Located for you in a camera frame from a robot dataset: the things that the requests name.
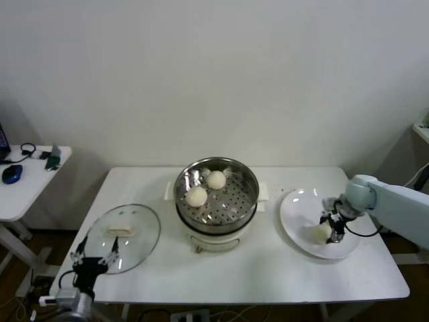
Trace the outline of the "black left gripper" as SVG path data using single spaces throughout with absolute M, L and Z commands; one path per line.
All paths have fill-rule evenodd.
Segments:
M 118 237 L 115 238 L 111 251 L 103 258 L 84 258 L 86 242 L 87 236 L 78 244 L 76 250 L 70 253 L 72 268 L 76 274 L 73 285 L 79 289 L 93 289 L 97 277 L 106 273 L 108 266 L 119 257 Z

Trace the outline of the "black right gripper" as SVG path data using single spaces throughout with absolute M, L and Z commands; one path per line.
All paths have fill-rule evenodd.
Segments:
M 329 222 L 331 235 L 327 239 L 328 244 L 339 244 L 345 235 L 345 224 L 342 219 L 332 219 L 336 212 L 341 215 L 346 222 L 355 220 L 355 209 L 350 202 L 343 197 L 329 197 L 322 200 L 322 213 L 320 222 Z

